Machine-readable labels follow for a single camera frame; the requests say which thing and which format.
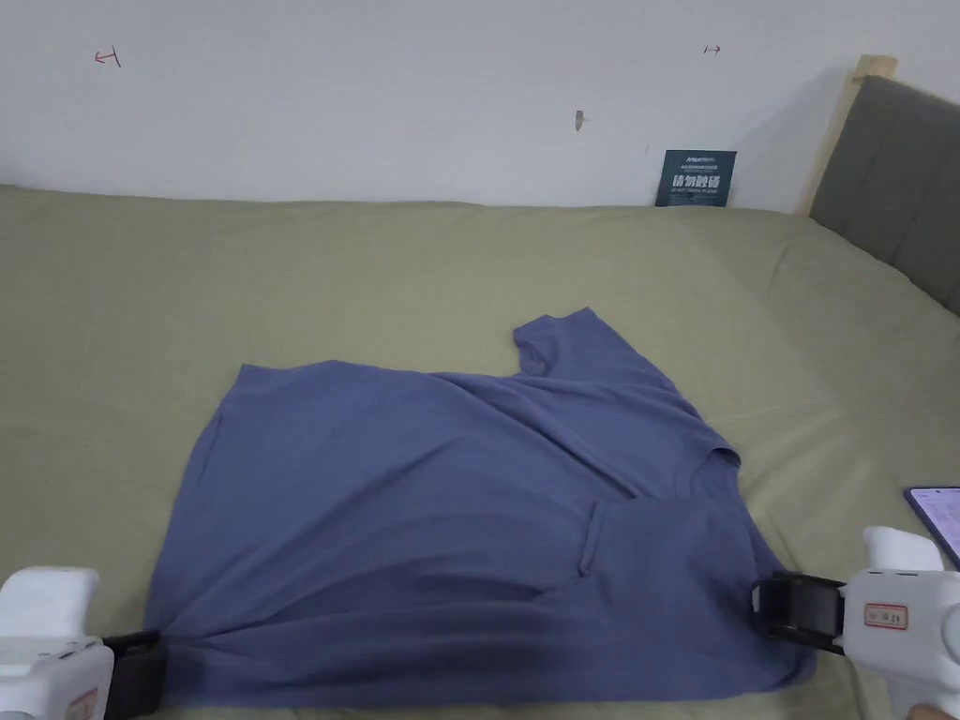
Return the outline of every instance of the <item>blue t-shirt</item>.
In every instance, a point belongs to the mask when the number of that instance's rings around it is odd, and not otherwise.
[[[146,625],[167,700],[694,700],[806,677],[738,458],[591,310],[520,373],[245,366],[191,455]]]

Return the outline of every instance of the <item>label sticker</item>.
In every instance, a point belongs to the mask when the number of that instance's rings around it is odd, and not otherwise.
[[[909,625],[909,613],[905,605],[867,603],[863,608],[863,624],[872,628],[906,630]]]
[[[63,720],[90,720],[97,709],[97,688],[85,692],[70,703]]]

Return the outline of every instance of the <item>red marking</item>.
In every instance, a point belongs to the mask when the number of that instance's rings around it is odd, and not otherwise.
[[[97,688],[85,692],[70,703],[64,720],[91,720],[97,709]]]
[[[112,50],[113,52],[110,53],[109,55],[101,55],[101,54],[98,52],[96,55],[93,56],[93,59],[96,60],[97,62],[99,62],[99,63],[102,65],[102,64],[104,64],[104,60],[106,60],[107,58],[113,58],[114,61],[117,63],[117,67],[120,67],[120,66],[121,66],[121,65],[120,65],[120,59],[117,58],[116,48],[114,48],[112,45],[110,45],[110,50]]]
[[[870,610],[890,611],[891,613],[902,614],[902,626],[898,620],[871,620]],[[886,603],[867,603],[863,606],[863,624],[871,628],[882,628],[883,630],[906,630],[910,626],[910,611],[905,605],[887,605]]]

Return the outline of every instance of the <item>wooden bed frame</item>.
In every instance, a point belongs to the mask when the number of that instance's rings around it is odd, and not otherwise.
[[[893,80],[894,74],[897,72],[898,62],[896,58],[891,58],[888,55],[861,55],[856,67],[847,75],[847,82],[840,95],[840,100],[837,102],[837,107],[833,111],[833,116],[830,118],[829,128],[817,153],[813,173],[804,187],[800,204],[797,205],[796,213],[798,215],[810,214],[813,198],[817,194],[817,188],[820,187],[820,180],[823,179],[824,173],[827,171],[827,163],[830,156],[833,155],[833,149],[837,145],[837,140],[840,139],[840,132],[843,130],[844,123],[847,122],[850,108],[853,107],[853,101],[856,100],[864,79],[876,75],[880,78]]]

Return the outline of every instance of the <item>mattress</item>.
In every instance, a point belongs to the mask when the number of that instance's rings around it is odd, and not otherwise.
[[[849,577],[866,562],[865,526],[924,531],[903,487],[957,481],[960,320],[806,218],[0,187],[0,573],[95,567],[90,632],[137,629],[187,455],[242,363],[508,374],[513,327],[585,306],[738,449],[741,491],[789,566]],[[350,714],[773,720],[887,708],[877,679],[824,656],[807,684],[722,703]]]

